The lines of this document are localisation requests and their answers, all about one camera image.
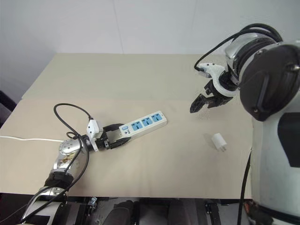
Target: power strip switch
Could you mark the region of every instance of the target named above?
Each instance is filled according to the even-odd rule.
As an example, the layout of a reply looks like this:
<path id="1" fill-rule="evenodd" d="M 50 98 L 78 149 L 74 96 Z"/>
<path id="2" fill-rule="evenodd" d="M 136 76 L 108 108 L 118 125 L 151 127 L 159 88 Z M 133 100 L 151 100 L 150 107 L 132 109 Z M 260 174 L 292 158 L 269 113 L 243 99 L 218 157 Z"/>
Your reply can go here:
<path id="1" fill-rule="evenodd" d="M 120 126 L 120 136 L 123 138 L 131 137 L 132 140 L 161 128 L 166 124 L 167 119 L 164 114 L 161 111 L 157 111 Z"/>

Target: beige table surface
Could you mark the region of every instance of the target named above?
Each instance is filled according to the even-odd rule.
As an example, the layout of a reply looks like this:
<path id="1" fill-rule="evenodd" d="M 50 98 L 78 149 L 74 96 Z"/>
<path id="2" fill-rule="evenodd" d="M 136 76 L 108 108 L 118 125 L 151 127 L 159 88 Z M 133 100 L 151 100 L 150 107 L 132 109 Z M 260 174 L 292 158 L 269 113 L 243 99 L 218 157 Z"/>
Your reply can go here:
<path id="1" fill-rule="evenodd" d="M 209 81 L 193 70 L 198 55 L 56 54 L 0 130 L 0 135 L 65 140 L 68 129 L 53 106 L 86 109 L 104 126 L 161 110 L 168 124 L 113 150 L 92 152 L 77 196 L 239 198 L 252 142 L 251 117 L 237 96 L 190 114 Z M 224 56 L 206 61 L 222 63 Z M 81 134 L 87 118 L 73 108 L 61 116 Z M 221 133 L 227 151 L 210 139 Z M 34 194 L 58 154 L 58 142 L 0 139 L 0 192 Z M 250 198 L 250 180 L 245 197 Z"/>

